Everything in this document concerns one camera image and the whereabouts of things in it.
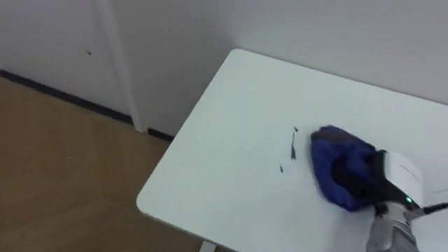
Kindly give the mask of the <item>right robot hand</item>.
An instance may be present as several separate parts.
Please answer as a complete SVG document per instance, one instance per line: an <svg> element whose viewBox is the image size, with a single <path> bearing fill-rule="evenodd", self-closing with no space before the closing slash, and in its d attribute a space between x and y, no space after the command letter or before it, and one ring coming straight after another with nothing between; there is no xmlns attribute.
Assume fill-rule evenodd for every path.
<svg viewBox="0 0 448 252"><path fill-rule="evenodd" d="M357 202L392 202L409 211L423 204L422 173L399 153L378 150L359 161L339 157L332 164L331 174Z"/></svg>

